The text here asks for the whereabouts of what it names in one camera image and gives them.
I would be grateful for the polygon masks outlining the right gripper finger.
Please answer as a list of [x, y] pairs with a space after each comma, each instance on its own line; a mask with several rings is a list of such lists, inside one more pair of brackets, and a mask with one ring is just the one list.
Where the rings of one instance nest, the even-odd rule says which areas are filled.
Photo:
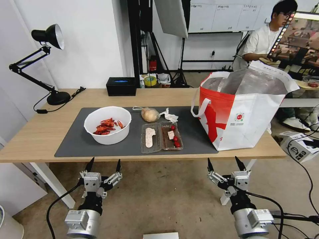
[[216, 184], [220, 189], [228, 189], [228, 180], [214, 171], [214, 168], [209, 158], [207, 158], [207, 170], [207, 177], [210, 179], [211, 182]]
[[235, 156], [235, 160], [239, 168], [239, 171], [235, 172], [235, 177], [249, 177], [251, 171], [246, 169], [244, 163], [237, 156]]

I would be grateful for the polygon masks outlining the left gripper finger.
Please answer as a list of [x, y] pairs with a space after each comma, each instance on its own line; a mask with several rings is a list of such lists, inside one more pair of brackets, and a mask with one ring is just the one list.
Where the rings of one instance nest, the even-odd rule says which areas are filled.
[[117, 166], [116, 166], [116, 172], [113, 173], [111, 176], [107, 177], [103, 182], [103, 188], [105, 191], [111, 190], [123, 178], [121, 168], [122, 168], [121, 167], [121, 160], [119, 159]]
[[84, 178], [87, 173], [91, 172], [91, 169], [92, 169], [92, 166], [93, 166], [93, 163], [94, 163], [94, 160], [95, 160], [95, 157], [93, 157], [87, 164], [86, 164], [86, 167], [83, 171], [80, 171], [80, 175], [82, 178]]

